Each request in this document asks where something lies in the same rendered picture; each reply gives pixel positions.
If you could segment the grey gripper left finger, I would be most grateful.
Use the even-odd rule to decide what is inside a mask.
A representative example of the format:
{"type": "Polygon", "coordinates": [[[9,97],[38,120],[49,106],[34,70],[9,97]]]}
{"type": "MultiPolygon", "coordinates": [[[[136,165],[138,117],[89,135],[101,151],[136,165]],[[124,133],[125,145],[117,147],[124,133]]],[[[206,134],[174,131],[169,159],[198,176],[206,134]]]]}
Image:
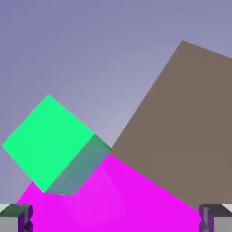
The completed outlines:
{"type": "Polygon", "coordinates": [[[33,232],[31,204],[1,204],[0,232],[33,232]]]}

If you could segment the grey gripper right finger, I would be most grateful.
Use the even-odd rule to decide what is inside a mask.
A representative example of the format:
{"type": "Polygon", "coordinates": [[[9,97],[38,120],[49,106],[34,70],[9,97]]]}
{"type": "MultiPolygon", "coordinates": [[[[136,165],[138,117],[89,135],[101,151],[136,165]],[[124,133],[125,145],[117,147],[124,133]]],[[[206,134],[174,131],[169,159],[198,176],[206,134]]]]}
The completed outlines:
{"type": "Polygon", "coordinates": [[[232,232],[232,203],[199,205],[199,232],[232,232]]]}

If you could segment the small green cube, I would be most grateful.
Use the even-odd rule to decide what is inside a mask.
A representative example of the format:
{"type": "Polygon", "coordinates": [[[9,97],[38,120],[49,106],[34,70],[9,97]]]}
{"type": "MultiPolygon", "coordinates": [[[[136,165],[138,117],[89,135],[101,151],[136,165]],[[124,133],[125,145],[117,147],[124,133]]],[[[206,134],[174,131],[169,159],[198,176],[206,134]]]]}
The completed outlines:
{"type": "Polygon", "coordinates": [[[2,147],[43,193],[61,195],[75,195],[111,153],[111,147],[51,95],[2,147]]]}

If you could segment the large magenta box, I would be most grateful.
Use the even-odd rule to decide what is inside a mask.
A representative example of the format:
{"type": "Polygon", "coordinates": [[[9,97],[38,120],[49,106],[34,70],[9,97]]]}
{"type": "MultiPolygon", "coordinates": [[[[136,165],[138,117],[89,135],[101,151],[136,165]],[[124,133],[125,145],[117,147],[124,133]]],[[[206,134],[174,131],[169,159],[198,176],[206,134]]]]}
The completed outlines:
{"type": "Polygon", "coordinates": [[[198,232],[198,212],[112,155],[73,195],[31,183],[18,200],[34,232],[198,232]]]}

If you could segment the large brown box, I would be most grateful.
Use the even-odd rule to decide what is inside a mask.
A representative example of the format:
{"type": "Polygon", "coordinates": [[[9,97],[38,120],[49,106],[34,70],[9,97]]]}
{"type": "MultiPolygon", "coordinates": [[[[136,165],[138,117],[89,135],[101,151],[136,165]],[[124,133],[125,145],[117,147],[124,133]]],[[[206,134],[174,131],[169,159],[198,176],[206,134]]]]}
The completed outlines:
{"type": "Polygon", "coordinates": [[[112,153],[193,208],[232,203],[232,58],[182,41],[112,153]]]}

